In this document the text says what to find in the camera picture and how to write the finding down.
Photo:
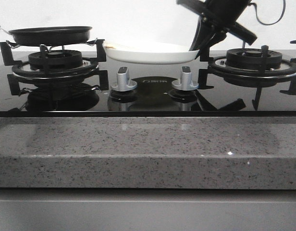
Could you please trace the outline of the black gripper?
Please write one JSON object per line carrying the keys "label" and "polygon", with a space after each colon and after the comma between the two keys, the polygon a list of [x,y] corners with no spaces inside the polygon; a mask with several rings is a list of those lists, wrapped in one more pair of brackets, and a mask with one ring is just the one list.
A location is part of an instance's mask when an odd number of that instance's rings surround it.
{"label": "black gripper", "polygon": [[178,0],[179,5],[199,15],[197,29],[190,51],[204,55],[210,48],[223,41],[231,33],[249,45],[257,36],[240,25],[237,19],[250,4],[249,0]]}

